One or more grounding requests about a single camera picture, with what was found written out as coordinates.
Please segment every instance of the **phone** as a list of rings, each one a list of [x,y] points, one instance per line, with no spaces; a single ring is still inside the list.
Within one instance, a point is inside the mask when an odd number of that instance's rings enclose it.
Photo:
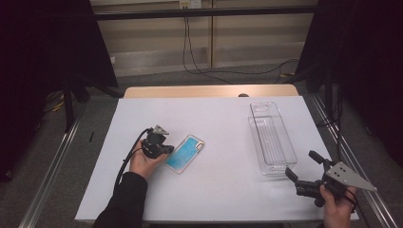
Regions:
[[[181,174],[183,170],[195,159],[204,148],[204,141],[194,135],[188,135],[165,159],[166,164],[175,173]]]

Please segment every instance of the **transparent plastic box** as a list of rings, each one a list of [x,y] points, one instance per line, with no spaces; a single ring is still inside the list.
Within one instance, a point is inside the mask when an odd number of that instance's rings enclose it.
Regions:
[[[261,174],[282,176],[293,168],[297,156],[276,103],[250,104],[249,124],[252,130]]]

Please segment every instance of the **human hand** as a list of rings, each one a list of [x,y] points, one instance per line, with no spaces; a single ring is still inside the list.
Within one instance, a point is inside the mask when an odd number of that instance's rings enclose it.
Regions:
[[[143,141],[139,141],[135,148],[134,155],[130,159],[129,172],[137,173],[146,180],[152,174],[154,169],[168,156],[161,154],[157,159],[149,159],[142,150]]]
[[[354,187],[347,187],[353,194],[356,191]],[[344,198],[335,200],[332,192],[325,189],[324,185],[320,186],[320,195],[325,199],[323,221],[326,228],[349,228],[350,217],[353,205]],[[354,196],[350,192],[346,192],[346,197],[354,200]]]

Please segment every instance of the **black cable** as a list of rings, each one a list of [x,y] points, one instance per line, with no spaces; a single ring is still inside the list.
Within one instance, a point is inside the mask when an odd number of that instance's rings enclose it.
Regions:
[[[134,142],[133,146],[131,147],[130,151],[127,154],[127,157],[124,160],[124,163],[122,164],[121,169],[119,170],[118,177],[116,177],[115,187],[113,188],[113,193],[115,193],[116,189],[118,188],[119,182],[121,181],[122,174],[124,173],[125,167],[127,166],[128,162],[130,161],[131,156],[133,156],[133,154],[137,151],[137,150],[134,150],[134,149],[136,148],[137,143],[140,141],[140,138],[143,136],[143,134],[145,132],[150,132],[152,130],[153,130],[152,128],[147,128],[146,130],[144,130],[139,135],[139,137],[137,138],[136,142]]]
[[[346,195],[344,195],[344,199],[346,199],[348,202],[350,202],[353,205],[353,209],[352,209],[352,213],[353,213],[355,211],[355,207],[356,207],[358,201],[356,199],[355,194],[352,191],[350,191],[349,189],[346,189],[346,191],[349,192],[353,196],[353,198],[351,199],[351,198],[347,197]]]
[[[281,67],[283,67],[285,64],[288,63],[292,63],[292,62],[298,62],[299,59],[289,59],[283,63],[281,63],[279,66],[276,66],[272,69],[266,70],[266,71],[262,71],[262,72],[241,72],[241,71],[231,71],[231,70],[207,70],[207,71],[201,71],[195,61],[194,55],[193,55],[193,48],[192,48],[192,42],[191,42],[191,38],[190,38],[190,27],[189,27],[189,19],[187,17],[184,18],[184,22],[185,22],[185,38],[184,38],[184,46],[183,46],[183,53],[182,53],[182,63],[183,63],[183,67],[185,68],[185,70],[191,74],[202,74],[206,77],[209,78],[214,78],[214,79],[218,79],[220,81],[226,82],[227,84],[233,84],[231,82],[228,82],[226,80],[223,80],[221,78],[215,77],[215,76],[211,76],[211,75],[206,75],[205,73],[233,73],[233,74],[245,74],[245,75],[260,75],[260,74],[266,74],[266,73],[270,73],[273,72]],[[190,70],[187,69],[185,63],[184,63],[184,53],[186,50],[186,43],[187,40],[189,42],[189,49],[190,49],[190,54],[192,56],[192,60],[193,60],[193,65],[195,66],[195,68],[198,70],[198,72],[191,72]],[[279,81],[280,75],[278,76],[278,79],[275,81],[275,84]]]
[[[189,31],[190,29],[188,28],[188,26],[189,26],[189,19],[188,19],[187,17],[185,17],[185,18],[184,18],[184,45],[183,45],[183,53],[182,53],[182,63],[183,63],[184,69],[185,69],[188,73],[191,73],[191,74],[202,74],[202,75],[204,75],[205,77],[217,79],[217,80],[220,80],[220,81],[225,82],[225,83],[227,83],[227,84],[233,85],[233,83],[231,83],[231,82],[229,82],[229,81],[226,81],[226,80],[224,80],[224,79],[222,79],[222,78],[215,77],[215,76],[211,76],[211,75],[207,75],[207,74],[205,74],[204,72],[202,72],[202,71],[198,68],[198,66],[196,65],[195,57],[194,57],[194,55],[193,55],[192,43],[191,43],[191,41],[190,41],[190,31]],[[193,60],[193,65],[196,67],[196,69],[198,70],[198,72],[192,72],[192,71],[190,71],[189,69],[187,69],[186,64],[184,63],[184,52],[186,51],[187,38],[188,38],[188,40],[189,40],[189,48],[190,48],[190,54],[191,54],[192,60]]]
[[[336,121],[336,125],[337,125],[337,145],[336,145],[336,152],[337,152],[337,157],[338,160],[341,162],[341,114],[343,112],[343,99],[342,99],[342,94],[341,94],[341,89],[340,87],[338,88],[337,91],[337,121]]]
[[[328,125],[332,125],[332,124],[335,124],[336,122],[338,122],[339,119],[341,119],[341,114],[343,112],[342,102],[343,102],[342,93],[341,93],[340,86],[339,86],[337,89],[337,100],[336,100],[335,106],[333,108],[333,114],[336,117],[333,118],[332,120],[330,118],[325,118],[324,120],[317,123],[317,127],[328,126]]]
[[[368,220],[367,220],[367,218],[365,217],[364,212],[362,211],[361,206],[360,206],[360,204],[359,204],[359,202],[358,202],[358,198],[357,198],[356,195],[355,195],[352,191],[350,191],[349,189],[347,189],[346,191],[349,192],[349,193],[354,197],[354,200],[348,198],[347,196],[344,196],[344,197],[347,198],[348,200],[350,200],[350,202],[355,201],[355,202],[352,202],[352,204],[353,204],[353,210],[355,210],[356,207],[358,207],[359,211],[361,212],[361,216],[362,216],[362,218],[363,218],[365,224],[367,225],[367,227],[370,227],[370,225],[368,224]]]

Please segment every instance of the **white table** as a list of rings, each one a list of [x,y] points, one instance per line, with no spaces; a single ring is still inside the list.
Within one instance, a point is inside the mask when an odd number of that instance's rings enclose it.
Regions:
[[[301,180],[321,178],[323,169],[308,157],[329,154],[302,97],[121,99],[76,219],[92,221],[105,209],[116,175],[132,144],[146,128],[161,125],[178,145],[187,134],[205,148],[180,175],[159,166],[148,181],[144,221],[278,222],[322,219],[314,200],[296,195],[286,179],[263,176],[247,121],[249,104],[276,102],[298,164]]]

